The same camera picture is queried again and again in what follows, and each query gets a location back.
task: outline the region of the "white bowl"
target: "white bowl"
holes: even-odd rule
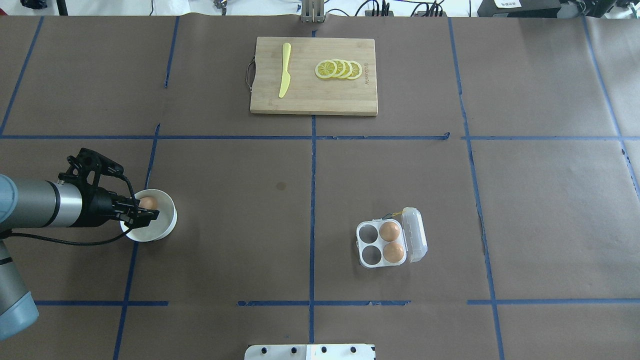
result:
[[[176,221],[178,221],[178,212],[175,209],[175,204],[167,193],[156,189],[146,189],[138,192],[136,199],[140,200],[147,196],[156,198],[158,201],[157,209],[160,214],[158,214],[158,219],[152,220],[149,226],[133,229],[127,234],[128,238],[138,242],[156,241],[164,238],[169,235],[175,227]],[[120,227],[122,231],[129,229],[122,221],[120,222]]]

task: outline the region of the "white bracket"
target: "white bracket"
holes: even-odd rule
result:
[[[324,22],[324,0],[302,0],[302,22]]]
[[[376,360],[368,344],[252,345],[244,360]]]

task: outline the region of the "yellow knife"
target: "yellow knife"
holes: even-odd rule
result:
[[[289,57],[291,56],[291,44],[286,42],[282,44],[282,80],[280,81],[279,98],[283,98],[289,89],[291,75],[289,75]]]

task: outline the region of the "sliced lemon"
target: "sliced lemon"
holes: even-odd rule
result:
[[[341,59],[331,59],[331,61],[333,61],[338,67],[338,70],[335,72],[332,78],[338,78],[339,76],[344,75],[346,71],[345,61]]]
[[[362,66],[357,61],[349,61],[351,65],[351,74],[347,77],[349,80],[355,80],[362,75]]]
[[[329,79],[338,71],[338,65],[331,60],[320,61],[316,65],[316,76],[321,79]]]
[[[351,75],[351,71],[352,71],[352,66],[351,66],[351,62],[343,60],[345,67],[344,67],[344,72],[342,73],[342,75],[338,76],[339,79],[346,79],[347,77],[349,77],[349,75]]]

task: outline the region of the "cutting board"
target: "cutting board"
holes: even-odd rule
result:
[[[282,44],[291,44],[291,84],[280,99]],[[363,73],[355,80],[319,79],[323,60],[357,61]],[[255,79],[251,112],[301,115],[378,114],[376,46],[373,39],[259,37],[255,46]]]

